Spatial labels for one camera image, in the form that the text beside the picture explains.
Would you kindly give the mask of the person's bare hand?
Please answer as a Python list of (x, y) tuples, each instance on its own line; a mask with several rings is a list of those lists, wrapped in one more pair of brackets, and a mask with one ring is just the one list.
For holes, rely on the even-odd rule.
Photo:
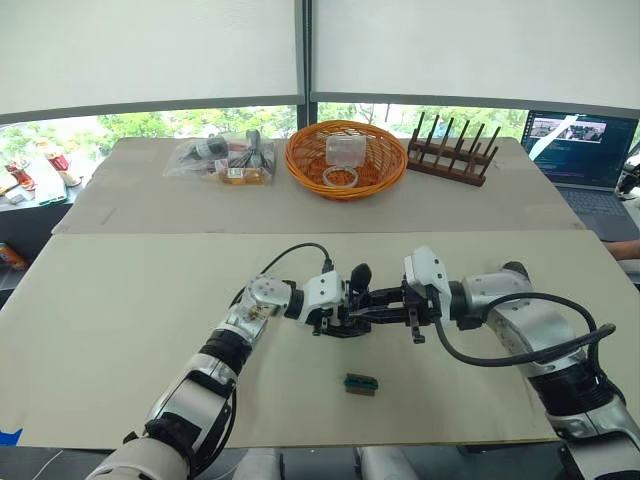
[(606, 242), (605, 247), (616, 261), (640, 259), (640, 240)]

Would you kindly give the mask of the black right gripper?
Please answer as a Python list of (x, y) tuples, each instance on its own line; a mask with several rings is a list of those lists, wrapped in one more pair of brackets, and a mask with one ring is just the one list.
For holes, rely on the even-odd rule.
[(372, 325), (404, 324), (411, 330), (414, 344), (424, 344), (426, 337), (422, 326), (431, 325), (437, 319), (437, 290), (433, 286), (401, 287), (369, 292), (373, 306), (353, 310), (349, 320), (359, 329), (370, 329)]

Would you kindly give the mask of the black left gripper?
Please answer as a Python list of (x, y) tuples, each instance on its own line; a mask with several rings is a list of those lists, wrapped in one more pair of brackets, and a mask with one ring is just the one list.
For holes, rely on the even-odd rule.
[[(371, 325), (352, 325), (348, 319), (347, 293), (345, 282), (341, 279), (321, 279), (318, 288), (311, 297), (316, 316), (315, 335), (326, 335), (334, 338), (348, 339), (366, 335), (371, 332)], [(349, 310), (359, 311), (373, 306), (369, 292), (351, 292)]]

